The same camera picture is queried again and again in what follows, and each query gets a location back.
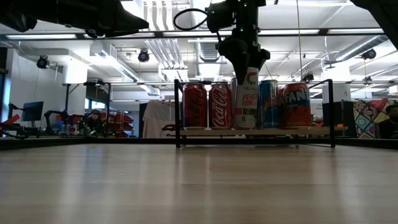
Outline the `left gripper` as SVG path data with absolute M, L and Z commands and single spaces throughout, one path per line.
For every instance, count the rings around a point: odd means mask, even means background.
M 89 28 L 85 29 L 89 37 L 116 37 L 121 32 L 137 33 L 147 29 L 149 23 L 137 17 L 123 7 L 120 0 L 82 0 Z

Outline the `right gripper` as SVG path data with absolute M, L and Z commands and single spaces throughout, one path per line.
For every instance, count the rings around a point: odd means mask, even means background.
M 259 29 L 234 28 L 232 34 L 218 44 L 218 52 L 231 62 L 238 85 L 242 85 L 248 67 L 260 70 L 271 53 L 258 42 Z

